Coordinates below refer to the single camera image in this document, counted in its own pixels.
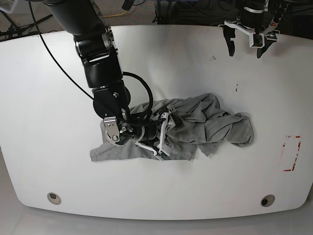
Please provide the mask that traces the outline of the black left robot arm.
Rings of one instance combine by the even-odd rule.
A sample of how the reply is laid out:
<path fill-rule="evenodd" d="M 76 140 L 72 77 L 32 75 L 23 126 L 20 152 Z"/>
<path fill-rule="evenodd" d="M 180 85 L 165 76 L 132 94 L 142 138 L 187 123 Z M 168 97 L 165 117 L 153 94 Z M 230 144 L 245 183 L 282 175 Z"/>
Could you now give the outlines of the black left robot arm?
<path fill-rule="evenodd" d="M 257 49 L 257 58 L 277 42 L 274 29 L 264 28 L 263 19 L 265 13 L 264 0 L 243 0 L 237 6 L 239 16 L 235 21 L 225 21 L 220 25 L 228 48 L 229 56 L 234 56 L 236 31 L 248 37 L 249 47 Z"/>

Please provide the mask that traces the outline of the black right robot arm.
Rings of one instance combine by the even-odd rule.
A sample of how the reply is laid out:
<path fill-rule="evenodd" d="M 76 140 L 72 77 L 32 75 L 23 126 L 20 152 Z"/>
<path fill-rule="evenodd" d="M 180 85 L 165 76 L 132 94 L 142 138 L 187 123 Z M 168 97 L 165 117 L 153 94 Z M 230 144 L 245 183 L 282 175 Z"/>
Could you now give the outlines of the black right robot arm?
<path fill-rule="evenodd" d="M 133 141 L 136 146 L 153 152 L 158 159 L 169 156 L 166 131 L 175 126 L 171 109 L 154 115 L 153 94 L 138 75 L 121 69 L 118 49 L 110 26 L 105 24 L 90 0 L 45 0 L 63 29 L 72 34 L 75 49 L 82 61 L 88 86 L 92 89 L 93 108 L 103 119 L 105 137 L 114 145 Z M 143 111 L 131 113 L 131 95 L 123 77 L 138 80 L 148 93 L 149 102 Z"/>

